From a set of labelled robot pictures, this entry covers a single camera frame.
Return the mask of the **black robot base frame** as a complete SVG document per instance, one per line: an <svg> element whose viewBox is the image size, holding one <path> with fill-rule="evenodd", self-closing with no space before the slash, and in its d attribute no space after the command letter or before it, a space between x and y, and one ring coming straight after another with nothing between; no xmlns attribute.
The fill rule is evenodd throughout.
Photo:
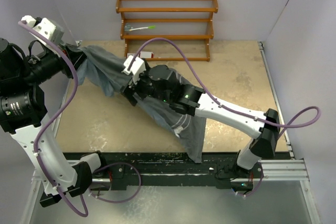
<svg viewBox="0 0 336 224"><path fill-rule="evenodd" d="M93 175L93 183L111 190L127 186L210 186L251 191L263 177L260 163L251 170L236 165L237 153L206 152L197 164L186 153L102 153L112 166Z"/></svg>

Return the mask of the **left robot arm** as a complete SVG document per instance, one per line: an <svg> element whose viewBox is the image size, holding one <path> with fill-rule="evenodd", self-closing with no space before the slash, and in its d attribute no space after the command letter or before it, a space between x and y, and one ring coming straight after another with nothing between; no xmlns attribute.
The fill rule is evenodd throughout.
<svg viewBox="0 0 336 224"><path fill-rule="evenodd" d="M102 178L108 172L96 153L70 165L56 143L40 84L59 72L72 77L66 62L47 47L33 58L1 39L1 128L24 149L40 176L43 207L58 203L65 194L82 196L92 174Z"/></svg>

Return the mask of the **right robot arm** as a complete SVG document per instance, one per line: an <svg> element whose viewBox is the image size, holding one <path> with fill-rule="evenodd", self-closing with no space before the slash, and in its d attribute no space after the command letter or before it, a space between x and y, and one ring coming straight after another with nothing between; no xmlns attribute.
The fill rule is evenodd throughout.
<svg viewBox="0 0 336 224"><path fill-rule="evenodd" d="M239 151L233 166L238 177L250 174L260 159L274 158L279 136L279 129L273 125L279 123L276 110L249 110L216 97L211 98L202 88L181 84L166 65L151 68L142 62L138 66L125 66L122 72L131 77L122 94L132 105L137 103L136 94L142 99L154 98L179 114L212 119L250 136L250 142Z"/></svg>

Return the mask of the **grey striped pillowcase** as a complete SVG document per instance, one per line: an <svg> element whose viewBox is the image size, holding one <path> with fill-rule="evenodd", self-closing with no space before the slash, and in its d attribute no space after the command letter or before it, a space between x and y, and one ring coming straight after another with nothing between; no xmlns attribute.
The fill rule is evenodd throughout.
<svg viewBox="0 0 336 224"><path fill-rule="evenodd" d="M82 56L83 62L75 65L79 85L82 85L85 78L88 78L91 83L100 87L107 97L121 93L122 86L127 82L127 75L122 73L124 59L97 45L75 46L70 53ZM138 102L137 105L157 125L180 139L180 143L192 161L202 162L206 130L205 118L179 114L169 108L168 104L151 97L142 100L135 95L135 99Z"/></svg>

